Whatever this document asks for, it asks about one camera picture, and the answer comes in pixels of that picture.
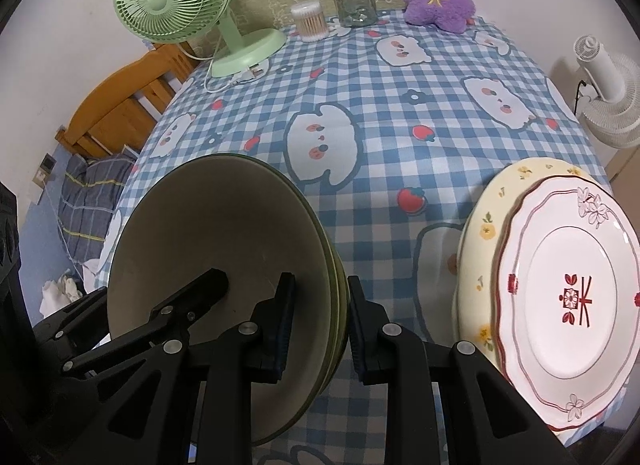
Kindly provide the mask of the white red-trim plate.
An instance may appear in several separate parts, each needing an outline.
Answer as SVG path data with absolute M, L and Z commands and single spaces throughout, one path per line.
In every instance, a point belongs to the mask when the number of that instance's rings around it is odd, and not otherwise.
M 575 176 L 527 191 L 495 266 L 500 369 L 554 431 L 604 412 L 639 353 L 639 240 L 611 194 Z

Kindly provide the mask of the grey plaid pillow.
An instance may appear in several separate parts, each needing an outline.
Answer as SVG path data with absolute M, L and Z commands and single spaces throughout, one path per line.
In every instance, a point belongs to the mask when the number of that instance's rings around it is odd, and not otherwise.
M 63 173 L 58 226 L 74 263 L 99 258 L 135 162 L 127 153 L 104 158 L 80 155 L 70 158 Z

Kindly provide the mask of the floral ceramic bowl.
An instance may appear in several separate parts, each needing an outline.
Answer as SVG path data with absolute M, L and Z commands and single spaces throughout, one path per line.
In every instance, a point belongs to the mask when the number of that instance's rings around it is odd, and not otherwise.
M 252 388 L 253 443 L 285 433 L 334 373 L 346 325 L 341 263 L 305 196 L 265 162 L 214 154 L 166 174 L 122 224 L 107 284 L 114 338 L 214 270 L 196 294 L 212 307 L 190 327 L 192 343 L 212 341 L 248 321 L 283 273 L 294 275 L 299 291 L 283 376 Z
M 274 385 L 253 388 L 254 437 L 293 426 L 333 376 L 346 325 L 344 271 L 316 214 L 295 185 L 264 162 L 242 155 L 216 158 L 213 191 L 218 265 L 230 292 L 212 312 L 216 335 L 248 320 L 276 292 L 284 272 L 300 289 L 295 299 L 288 361 Z
M 330 303 L 329 340 L 326 345 L 326 354 L 323 357 L 321 371 L 314 384 L 314 390 L 309 393 L 310 397 L 318 396 L 329 385 L 337 367 L 340 365 L 347 344 L 347 311 L 350 297 L 342 260 L 334 249 L 326 230 L 323 229 L 317 214 L 294 183 L 283 176 L 280 171 L 259 159 L 244 155 L 236 155 L 236 158 L 241 159 L 246 167 L 260 168 L 263 173 L 269 173 L 271 178 L 276 178 L 280 185 L 284 185 L 288 189 L 288 193 L 294 196 L 296 204 L 305 209 L 306 219 L 314 225 L 314 233 L 317 234 L 319 243 L 322 245 L 322 259 L 320 256 L 305 256 L 303 259 L 303 267 L 305 269 L 309 269 L 311 263 L 324 263 L 328 270 L 328 277 L 326 278 L 328 280 L 328 284 L 326 284 L 328 288 L 326 292 Z

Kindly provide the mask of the floral ceramic bowl back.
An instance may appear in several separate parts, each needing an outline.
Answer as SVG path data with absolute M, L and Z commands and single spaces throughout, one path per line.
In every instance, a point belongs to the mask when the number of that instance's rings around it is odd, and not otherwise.
M 309 393 L 310 397 L 318 396 L 329 385 L 337 367 L 340 365 L 347 344 L 347 311 L 350 297 L 342 260 L 334 249 L 326 230 L 323 229 L 317 214 L 294 183 L 283 176 L 280 171 L 259 159 L 244 155 L 236 155 L 236 158 L 241 159 L 246 167 L 260 168 L 263 173 L 269 173 L 271 178 L 276 178 L 280 185 L 284 185 L 288 189 L 288 193 L 294 196 L 296 204 L 305 209 L 306 219 L 314 225 L 314 233 L 317 234 L 319 243 L 322 245 L 322 259 L 320 256 L 305 256 L 303 259 L 303 267 L 305 269 L 309 269 L 311 263 L 324 263 L 328 270 L 328 277 L 326 278 L 328 280 L 328 284 L 326 284 L 328 288 L 326 292 L 330 303 L 329 340 L 326 345 L 326 354 L 323 357 L 321 371 L 314 384 L 314 390 Z

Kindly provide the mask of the wall power outlet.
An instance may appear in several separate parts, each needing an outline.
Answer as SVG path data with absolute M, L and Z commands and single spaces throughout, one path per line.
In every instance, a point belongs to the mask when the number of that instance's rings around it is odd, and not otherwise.
M 39 188 L 45 188 L 52 176 L 55 165 L 56 160 L 53 156 L 50 154 L 44 155 L 35 172 L 35 176 L 32 178 L 32 182 L 34 182 L 35 185 L 38 185 Z

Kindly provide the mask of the round yellow flower plate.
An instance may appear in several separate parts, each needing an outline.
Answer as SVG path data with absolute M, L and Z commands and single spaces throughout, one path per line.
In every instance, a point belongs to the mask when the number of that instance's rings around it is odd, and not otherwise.
M 570 252 L 576 245 L 568 237 L 553 243 L 553 255 L 544 262 L 536 282 L 529 281 L 534 255 L 554 232 L 575 228 L 588 237 L 597 231 L 587 224 L 594 211 L 591 205 L 606 206 L 610 196 L 596 181 L 574 172 L 552 174 L 529 181 L 506 208 L 491 263 L 492 335 L 496 344 L 496 362 L 502 373 L 541 369 L 548 374 L 568 379 L 565 373 L 548 367 L 538 353 L 534 336 L 526 329 L 534 322 L 526 319 L 525 300 L 547 309 L 551 292 L 559 292 L 564 320 L 570 324 L 589 324 L 588 310 L 580 305 L 579 277 L 585 274 L 568 269 L 578 263 Z

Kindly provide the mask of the white crumpled cloth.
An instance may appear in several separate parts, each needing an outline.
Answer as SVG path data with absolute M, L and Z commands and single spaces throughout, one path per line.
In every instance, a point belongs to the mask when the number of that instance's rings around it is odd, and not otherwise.
M 96 289 L 98 258 L 81 263 L 80 272 L 65 270 L 57 280 L 47 281 L 42 286 L 40 315 L 45 319 L 79 300 Z

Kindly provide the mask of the white floor fan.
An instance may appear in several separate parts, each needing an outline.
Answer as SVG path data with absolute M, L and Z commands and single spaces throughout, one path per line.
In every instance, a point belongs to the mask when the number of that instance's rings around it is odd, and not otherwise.
M 577 38 L 574 52 L 597 93 L 582 111 L 593 136 L 616 150 L 638 146 L 639 64 L 627 55 L 608 53 L 592 35 Z

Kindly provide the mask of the blue checkered tablecloth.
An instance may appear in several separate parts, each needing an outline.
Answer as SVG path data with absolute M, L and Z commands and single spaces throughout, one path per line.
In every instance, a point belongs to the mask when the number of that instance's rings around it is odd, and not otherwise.
M 101 282 L 134 207 L 209 154 L 256 157 L 306 196 L 347 272 L 396 322 L 450 333 L 456 252 L 484 188 L 545 173 L 605 180 L 587 133 L 551 79 L 498 28 L 372 27 L 288 43 L 244 84 L 195 69 L 171 99 L 120 193 Z

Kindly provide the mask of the cotton swab container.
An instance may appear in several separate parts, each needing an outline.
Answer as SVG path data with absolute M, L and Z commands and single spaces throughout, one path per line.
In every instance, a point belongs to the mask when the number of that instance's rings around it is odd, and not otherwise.
M 301 40 L 313 42 L 329 35 L 328 24 L 319 0 L 295 3 L 291 6 L 290 12 Z

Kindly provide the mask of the green desk fan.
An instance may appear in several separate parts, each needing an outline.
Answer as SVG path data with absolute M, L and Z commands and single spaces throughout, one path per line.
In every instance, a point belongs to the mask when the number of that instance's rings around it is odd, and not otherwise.
M 119 21 L 136 36 L 157 43 L 183 43 L 216 28 L 226 47 L 210 61 L 208 74 L 232 76 L 273 56 L 286 43 L 274 28 L 240 33 L 231 0 L 113 0 Z

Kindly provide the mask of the beige door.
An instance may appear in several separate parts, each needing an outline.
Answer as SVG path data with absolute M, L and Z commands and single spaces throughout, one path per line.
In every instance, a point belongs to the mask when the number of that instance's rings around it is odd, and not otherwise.
M 639 197 L 640 150 L 638 146 L 618 151 L 605 167 L 615 195 L 629 202 Z

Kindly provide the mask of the floral ceramic bowl front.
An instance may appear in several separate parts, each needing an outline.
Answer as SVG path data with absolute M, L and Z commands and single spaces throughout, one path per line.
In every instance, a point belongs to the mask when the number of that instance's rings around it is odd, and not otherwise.
M 265 162 L 214 154 L 166 174 L 122 224 L 107 284 L 114 338 L 214 270 L 196 294 L 212 307 L 190 327 L 192 343 L 212 341 L 248 321 L 283 273 L 294 275 L 299 291 L 283 376 L 252 388 L 253 443 L 285 433 L 334 373 L 346 325 L 341 263 L 305 196 Z

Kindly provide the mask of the scalloped yellow flower plate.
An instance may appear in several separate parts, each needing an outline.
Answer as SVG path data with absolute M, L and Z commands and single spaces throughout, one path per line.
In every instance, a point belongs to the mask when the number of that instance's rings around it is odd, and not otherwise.
M 564 160 L 529 157 L 500 169 L 480 192 L 466 219 L 458 247 L 454 333 L 476 344 L 495 367 L 501 367 L 501 352 L 495 328 L 494 263 L 500 259 L 503 228 L 524 194 L 537 183 L 558 176 L 592 179 L 587 170 Z

